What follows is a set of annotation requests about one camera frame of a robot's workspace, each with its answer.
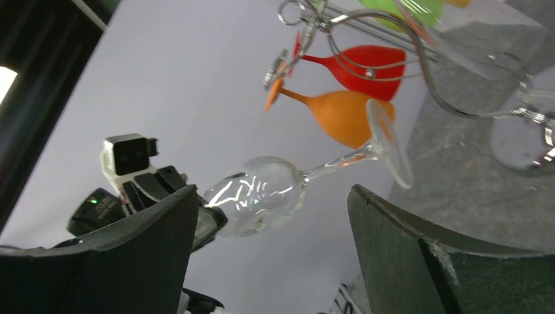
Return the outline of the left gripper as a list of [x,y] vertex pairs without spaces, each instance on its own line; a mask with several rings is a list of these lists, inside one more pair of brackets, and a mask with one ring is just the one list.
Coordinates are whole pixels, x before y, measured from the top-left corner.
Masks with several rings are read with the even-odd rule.
[[[166,166],[153,173],[132,174],[131,179],[121,184],[121,199],[127,214],[132,215],[153,206],[186,185],[185,175],[178,173],[174,166]],[[207,201],[198,196],[198,220],[192,251],[198,251],[214,241],[227,222],[220,208],[209,207]]]

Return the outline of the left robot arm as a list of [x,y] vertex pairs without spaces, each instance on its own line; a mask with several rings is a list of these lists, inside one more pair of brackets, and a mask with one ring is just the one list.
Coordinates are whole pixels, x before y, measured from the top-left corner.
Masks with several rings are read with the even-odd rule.
[[[116,196],[103,188],[93,191],[72,214],[67,230],[82,236],[115,223],[130,215],[152,207],[187,185],[187,176],[174,166],[166,166],[155,173],[136,175],[122,184]],[[228,219],[218,207],[209,207],[203,197],[198,198],[198,221],[192,243],[195,252],[215,240]]]

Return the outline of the orange wine glass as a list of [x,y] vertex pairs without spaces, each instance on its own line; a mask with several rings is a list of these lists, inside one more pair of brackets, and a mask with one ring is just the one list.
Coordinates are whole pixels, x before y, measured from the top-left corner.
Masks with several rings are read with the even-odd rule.
[[361,147],[372,137],[367,118],[367,101],[377,101],[386,115],[395,119],[396,112],[392,103],[361,92],[338,90],[308,97],[285,89],[283,84],[284,80],[279,78],[270,87],[264,107],[266,112],[276,102],[279,94],[295,99],[307,106],[315,121],[331,139],[352,149]]

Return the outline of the clear wine glass front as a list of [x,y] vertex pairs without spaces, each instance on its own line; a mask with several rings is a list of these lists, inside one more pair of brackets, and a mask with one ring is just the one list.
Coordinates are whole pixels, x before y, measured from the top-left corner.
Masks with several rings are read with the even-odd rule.
[[309,183],[363,160],[383,160],[397,184],[411,188],[414,174],[392,119],[376,100],[366,102],[365,114],[372,136],[353,152],[308,170],[275,156],[252,158],[207,189],[206,207],[220,209],[228,220],[218,236],[250,236],[283,226],[302,207]]

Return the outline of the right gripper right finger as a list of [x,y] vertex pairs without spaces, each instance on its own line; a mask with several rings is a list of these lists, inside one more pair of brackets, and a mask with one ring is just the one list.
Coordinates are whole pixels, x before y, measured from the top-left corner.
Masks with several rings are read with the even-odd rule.
[[373,313],[553,313],[554,255],[477,239],[360,184],[348,214]]

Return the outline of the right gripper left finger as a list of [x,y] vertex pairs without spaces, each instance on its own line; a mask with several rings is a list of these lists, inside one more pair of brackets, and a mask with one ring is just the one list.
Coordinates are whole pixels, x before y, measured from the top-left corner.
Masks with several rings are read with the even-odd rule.
[[62,247],[1,253],[2,313],[176,313],[198,216],[188,185]]

